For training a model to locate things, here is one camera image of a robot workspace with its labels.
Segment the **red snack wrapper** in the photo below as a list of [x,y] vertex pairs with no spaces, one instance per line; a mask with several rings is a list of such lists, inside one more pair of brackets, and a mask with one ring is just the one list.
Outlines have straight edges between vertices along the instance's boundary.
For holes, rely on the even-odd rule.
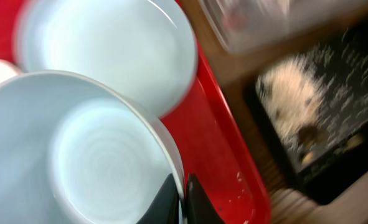
[[247,26],[247,16],[241,8],[233,7],[223,15],[222,22],[226,29],[240,30]]

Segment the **small light blue bowl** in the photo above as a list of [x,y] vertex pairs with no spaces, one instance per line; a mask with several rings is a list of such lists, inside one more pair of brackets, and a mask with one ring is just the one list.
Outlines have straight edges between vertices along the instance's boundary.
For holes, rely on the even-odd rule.
[[181,157],[155,115],[61,71],[0,84],[0,223],[137,223]]

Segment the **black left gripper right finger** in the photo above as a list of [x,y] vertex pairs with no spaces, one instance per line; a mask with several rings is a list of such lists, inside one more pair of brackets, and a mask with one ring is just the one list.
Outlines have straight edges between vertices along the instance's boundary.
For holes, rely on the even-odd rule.
[[195,174],[189,174],[186,188],[188,224],[224,224]]

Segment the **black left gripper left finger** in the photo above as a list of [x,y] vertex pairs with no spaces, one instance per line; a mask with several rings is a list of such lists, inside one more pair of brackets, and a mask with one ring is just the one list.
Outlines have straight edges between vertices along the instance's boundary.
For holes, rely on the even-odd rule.
[[148,210],[137,224],[178,224],[179,196],[172,174],[169,174]]

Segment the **food scraps with rice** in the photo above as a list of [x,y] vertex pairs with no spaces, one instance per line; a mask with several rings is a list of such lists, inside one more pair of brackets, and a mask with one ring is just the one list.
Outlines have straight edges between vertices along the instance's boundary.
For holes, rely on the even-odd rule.
[[296,172],[333,149],[368,141],[368,26],[280,60],[255,90]]

